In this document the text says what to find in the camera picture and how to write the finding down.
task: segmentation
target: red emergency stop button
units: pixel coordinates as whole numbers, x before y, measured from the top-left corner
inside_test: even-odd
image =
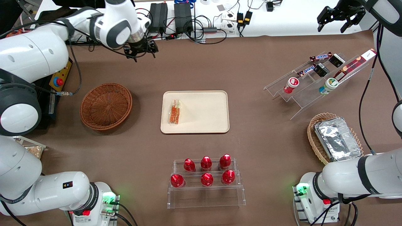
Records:
[[[56,79],[56,84],[57,85],[62,86],[63,83],[64,83],[63,79],[61,79],[61,78]]]
[[[91,213],[90,210],[84,210],[84,211],[82,211],[82,214],[83,214],[84,216],[89,216],[90,213]]]
[[[331,200],[329,199],[324,199],[322,202],[324,203],[324,205],[331,204]]]

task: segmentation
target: table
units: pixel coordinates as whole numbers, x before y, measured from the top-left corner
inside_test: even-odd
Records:
[[[371,31],[350,35],[231,38],[217,45],[198,45],[189,40],[157,41],[157,44],[160,52],[156,59],[147,54],[138,63],[103,47],[95,47],[94,52],[74,47],[83,75],[81,90],[60,99],[56,123],[47,133],[26,135],[49,148],[41,159],[44,174],[82,171],[91,181],[109,184],[121,195],[121,203],[133,213],[139,226],[295,226],[291,186],[304,173],[323,168],[307,138],[306,128],[313,116],[330,112],[344,117],[357,133],[365,153],[369,153],[358,118],[369,66],[293,120],[289,119],[298,111],[297,107],[282,98],[273,99],[263,88],[311,55],[332,51],[351,58],[366,52],[373,47]],[[115,130],[95,132],[82,124],[80,104],[89,90],[109,82],[120,83],[132,92],[133,108]],[[65,90],[75,90],[77,85],[77,68],[73,66]],[[162,97],[170,90],[226,91],[230,130],[225,134],[163,134]],[[401,147],[401,139],[391,122],[394,105],[390,84],[376,68],[363,101],[362,123],[366,138],[377,152]],[[166,208],[174,160],[204,155],[216,158],[225,153],[238,162],[246,206]],[[356,204],[358,225],[400,225],[400,199],[367,198]],[[342,206],[341,221],[331,226],[344,224],[345,210],[347,207]],[[19,218],[29,226],[70,225],[61,210]],[[0,222],[18,226],[11,217],[0,216]]]
[[[248,2],[252,8],[258,8],[263,1],[262,0],[240,0],[240,12],[244,15],[248,10]],[[293,36],[293,35],[335,35],[340,34],[340,28],[344,25],[344,21],[334,21],[324,26],[321,32],[317,31],[318,23],[317,16],[321,13],[325,6],[335,7],[338,0],[283,0],[280,7],[275,7],[273,12],[267,12],[265,6],[262,6],[259,10],[251,10],[253,12],[250,25],[247,25],[243,31],[245,37],[256,37],[262,35],[268,36]],[[153,2],[136,2],[136,8],[148,9]],[[174,17],[173,1],[167,1],[168,4],[168,18]],[[214,16],[221,14],[217,9],[217,5],[229,3],[234,5],[236,0],[221,0],[219,3],[211,2],[209,5],[204,5],[200,2],[196,2],[195,14],[205,15],[209,19],[213,19]],[[59,8],[52,0],[43,0],[41,7],[35,19],[38,19],[40,13],[45,10],[55,10]],[[238,5],[233,8],[234,12],[238,9]],[[104,12],[105,9],[98,9],[100,12]],[[220,27],[220,19],[216,19],[215,26]],[[174,22],[169,26],[174,30]],[[360,26],[353,25],[348,28],[344,34],[350,34],[361,31]],[[173,33],[172,30],[167,29],[168,33]],[[212,37],[224,37],[223,33],[208,34],[207,38]],[[238,37],[237,35],[228,35],[228,37]]]

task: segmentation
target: wicker basket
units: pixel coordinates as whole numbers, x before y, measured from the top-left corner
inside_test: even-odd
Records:
[[[314,153],[316,154],[316,156],[318,157],[318,159],[319,159],[322,163],[324,163],[324,165],[326,165],[326,164],[330,161],[330,159],[329,159],[329,157],[327,156],[327,154],[326,154],[324,148],[322,147],[322,144],[321,144],[320,140],[319,140],[318,137],[317,137],[317,134],[316,134],[315,131],[314,131],[314,124],[316,124],[317,122],[320,122],[320,121],[325,121],[325,120],[328,120],[328,119],[333,119],[333,118],[335,118],[335,117],[336,117],[336,115],[335,115],[335,114],[332,114],[332,113],[321,113],[321,114],[318,114],[318,115],[314,116],[313,119],[311,119],[310,124],[308,124],[308,127],[307,127],[308,141],[310,142],[311,147],[313,148]],[[361,147],[360,141],[359,141],[359,139],[357,138],[356,133],[353,131],[352,128],[349,128],[349,129],[350,129],[350,131],[351,131],[353,137],[355,138],[355,140],[356,140],[356,142],[357,142],[357,145],[358,145],[359,148],[360,148],[360,152],[361,152],[362,155],[363,155],[363,148]]]
[[[106,83],[89,91],[81,103],[81,121],[91,129],[107,130],[122,123],[130,114],[130,91],[116,83]]]

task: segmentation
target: white table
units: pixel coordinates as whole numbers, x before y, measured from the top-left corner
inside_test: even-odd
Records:
[[[235,4],[237,0],[221,0],[219,3],[211,2],[209,5],[204,5],[200,2],[196,2],[195,13],[196,16],[204,15],[210,20],[214,16],[221,14],[217,8],[217,5],[230,3]],[[240,0],[240,12],[246,14],[248,10],[247,0]],[[344,25],[345,21],[334,21],[324,26],[321,32],[317,31],[318,23],[317,16],[321,13],[325,6],[335,7],[338,0],[283,0],[280,7],[275,7],[273,12],[267,12],[265,5],[259,10],[253,10],[251,22],[243,31],[245,37],[255,36],[293,36],[293,35],[336,35],[340,34],[340,28]],[[149,10],[151,3],[153,2],[136,2],[135,8],[146,8]],[[168,4],[168,18],[174,17],[173,1],[167,1]],[[262,4],[262,0],[253,0],[252,8],[258,8]],[[46,10],[55,10],[60,6],[56,6],[52,0],[43,0],[42,4],[35,16],[38,19],[40,13]],[[232,11],[237,12],[238,5],[235,6]],[[104,12],[105,9],[97,9],[100,12]],[[138,12],[147,13],[145,10],[138,10]],[[206,19],[198,18],[200,21],[207,25]],[[221,20],[215,20],[215,27],[220,27]],[[175,29],[174,21],[170,24],[169,28]],[[353,25],[348,28],[344,34],[350,34],[361,31],[360,26]],[[167,33],[172,33],[170,29],[166,30]],[[208,34],[208,38],[212,37],[224,37],[221,32],[217,34]],[[237,35],[228,35],[228,37],[238,37]]]

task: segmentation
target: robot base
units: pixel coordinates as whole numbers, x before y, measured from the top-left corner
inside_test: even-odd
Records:
[[[310,224],[317,219],[320,214],[326,210],[330,204],[324,204],[323,201],[317,196],[313,188],[313,177],[316,173],[310,172],[303,175],[295,187],[293,187],[297,212],[300,221],[309,222]],[[334,205],[328,211],[324,223],[338,222],[339,204]],[[324,219],[322,216],[316,221],[316,224],[321,224]]]
[[[72,214],[74,226],[108,226],[109,222],[114,221],[115,217],[101,214],[102,210],[114,210],[113,205],[104,203],[105,201],[118,201],[116,194],[110,187],[103,182],[95,182],[99,189],[98,200],[88,216],[77,216]]]

